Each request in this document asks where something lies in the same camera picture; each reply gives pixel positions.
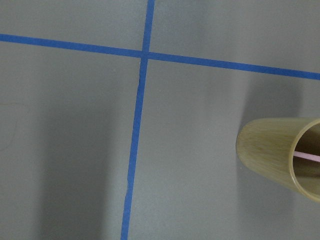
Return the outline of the pink chopstick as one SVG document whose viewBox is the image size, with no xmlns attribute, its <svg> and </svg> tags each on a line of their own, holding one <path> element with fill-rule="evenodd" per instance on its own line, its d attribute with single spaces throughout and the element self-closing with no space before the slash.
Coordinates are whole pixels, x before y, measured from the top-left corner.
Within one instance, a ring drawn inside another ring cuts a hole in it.
<svg viewBox="0 0 320 240">
<path fill-rule="evenodd" d="M 293 155 L 297 158 L 302 158 L 302 159 L 306 159 L 306 160 L 317 162 L 317 163 L 320 162 L 319 155 L 314 155 L 314 154 L 300 152 L 300 151 L 295 151 Z"/>
</svg>

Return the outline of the tan bamboo cup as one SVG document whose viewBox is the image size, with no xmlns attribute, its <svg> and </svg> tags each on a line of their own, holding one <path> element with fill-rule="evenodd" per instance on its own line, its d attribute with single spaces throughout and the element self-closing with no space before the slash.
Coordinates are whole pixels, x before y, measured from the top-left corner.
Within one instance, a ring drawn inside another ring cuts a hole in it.
<svg viewBox="0 0 320 240">
<path fill-rule="evenodd" d="M 294 152 L 320 156 L 319 118 L 262 118 L 249 122 L 236 139 L 236 153 L 252 171 L 305 197 L 320 200 L 320 163 Z"/>
</svg>

